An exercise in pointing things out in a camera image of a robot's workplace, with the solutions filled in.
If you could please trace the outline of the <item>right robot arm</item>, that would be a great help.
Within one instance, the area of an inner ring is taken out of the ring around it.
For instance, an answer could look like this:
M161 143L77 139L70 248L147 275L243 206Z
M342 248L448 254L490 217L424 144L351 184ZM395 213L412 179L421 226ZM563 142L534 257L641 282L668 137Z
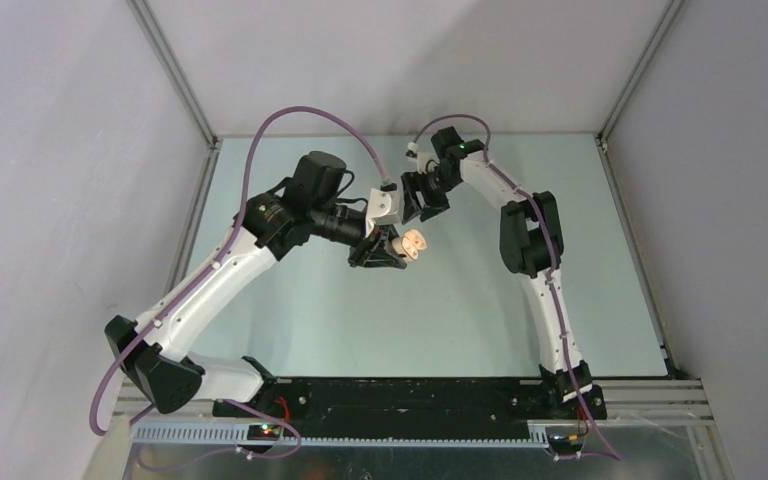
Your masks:
M587 362L568 319L561 282L564 239L555 196L529 193L490 156L480 140L464 140L453 127L431 137L432 152L412 141L406 157L415 165L402 176L406 221L429 220L450 204L448 194L468 185L499 213L499 252L506 269L522 285L537 331L541 402L545 411L566 418L593 387Z

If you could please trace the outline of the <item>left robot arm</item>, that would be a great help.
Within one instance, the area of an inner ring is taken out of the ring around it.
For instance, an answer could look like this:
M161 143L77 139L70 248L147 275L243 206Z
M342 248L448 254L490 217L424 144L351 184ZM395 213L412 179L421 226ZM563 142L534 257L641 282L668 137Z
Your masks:
M191 347L209 323L250 282L291 249L318 236L349 248L360 268L406 268L427 243L415 229L399 234L341 199L348 169L321 151L302 156L292 176L246 203L239 229L150 310L130 320L115 316L104 333L121 370L161 414L192 400L234 400L252 416L276 403L267 371L255 360L197 355Z

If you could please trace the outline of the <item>white earbud charging case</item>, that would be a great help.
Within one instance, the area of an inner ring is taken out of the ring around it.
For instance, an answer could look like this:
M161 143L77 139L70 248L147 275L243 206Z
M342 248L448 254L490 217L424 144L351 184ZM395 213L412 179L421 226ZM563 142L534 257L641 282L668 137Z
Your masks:
M391 240L390 244L395 254L406 263L416 261L420 253L428 248L425 237L417 229L407 230Z

